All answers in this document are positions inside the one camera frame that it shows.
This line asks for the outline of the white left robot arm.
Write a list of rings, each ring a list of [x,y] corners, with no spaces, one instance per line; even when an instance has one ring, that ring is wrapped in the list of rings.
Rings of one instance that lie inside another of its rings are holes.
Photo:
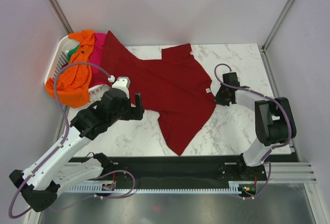
[[[101,100],[80,110],[67,123],[61,138],[32,166],[14,170],[9,178],[17,187],[30,209],[42,212],[68,189],[87,180],[109,179],[113,162],[103,153],[96,153],[87,161],[64,169],[66,163],[83,147],[106,132],[119,120],[142,120],[144,108],[139,93],[135,101],[124,90],[111,88]]]

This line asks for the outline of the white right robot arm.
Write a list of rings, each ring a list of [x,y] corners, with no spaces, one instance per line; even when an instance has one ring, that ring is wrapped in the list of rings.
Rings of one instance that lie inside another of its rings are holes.
[[[221,83],[215,102],[222,106],[238,104],[254,111],[256,139],[241,155],[242,163],[236,166],[241,179],[249,179],[255,173],[255,166],[261,165],[274,149],[288,145],[296,136],[290,102],[285,97],[273,98],[249,88]]]

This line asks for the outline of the dark red t shirt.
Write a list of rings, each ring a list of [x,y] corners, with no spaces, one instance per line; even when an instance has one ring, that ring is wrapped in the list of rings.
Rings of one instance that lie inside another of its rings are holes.
[[[143,107],[159,113],[167,146],[182,155],[213,114],[212,80],[192,55],[190,44],[162,49],[161,59],[139,59],[109,31],[101,67],[130,79],[131,95],[141,94]]]

